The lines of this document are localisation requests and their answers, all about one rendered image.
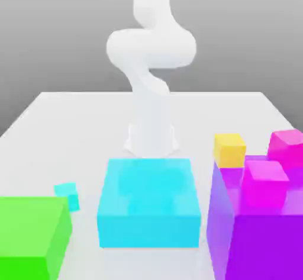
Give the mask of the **small yellow cube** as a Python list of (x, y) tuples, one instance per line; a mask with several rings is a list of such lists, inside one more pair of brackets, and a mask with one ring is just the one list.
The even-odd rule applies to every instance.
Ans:
[(214, 136), (214, 160), (219, 168), (242, 168), (246, 144), (238, 133), (220, 133)]

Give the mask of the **small cyan cube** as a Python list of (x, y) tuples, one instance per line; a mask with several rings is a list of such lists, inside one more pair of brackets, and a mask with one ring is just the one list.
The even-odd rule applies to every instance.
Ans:
[(67, 197), (70, 212), (80, 210), (79, 196), (74, 182), (55, 185), (54, 193), (57, 197)]

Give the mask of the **small magenta cube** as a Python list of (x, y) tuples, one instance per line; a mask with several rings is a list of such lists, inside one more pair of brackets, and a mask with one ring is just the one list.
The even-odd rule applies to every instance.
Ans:
[(274, 131), (267, 150), (269, 160), (283, 168), (303, 168), (303, 133), (298, 129)]
[(283, 167), (272, 160), (248, 160), (241, 190), (249, 207), (281, 209), (286, 200), (289, 178)]

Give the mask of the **large cyan box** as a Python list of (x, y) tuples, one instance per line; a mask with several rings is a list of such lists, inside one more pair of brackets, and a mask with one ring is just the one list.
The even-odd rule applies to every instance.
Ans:
[(103, 248), (196, 248), (201, 210), (187, 158), (110, 159), (97, 212)]

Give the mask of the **large purple box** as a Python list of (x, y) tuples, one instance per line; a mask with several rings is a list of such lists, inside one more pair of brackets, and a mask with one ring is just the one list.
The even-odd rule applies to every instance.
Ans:
[(244, 167), (213, 168), (207, 242), (215, 280), (303, 280), (303, 168), (283, 168), (284, 206), (264, 209), (245, 201)]

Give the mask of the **large green box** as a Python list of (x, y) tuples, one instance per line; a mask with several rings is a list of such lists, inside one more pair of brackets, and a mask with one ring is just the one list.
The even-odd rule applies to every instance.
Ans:
[(57, 280), (72, 234), (65, 197), (0, 197), (0, 280)]

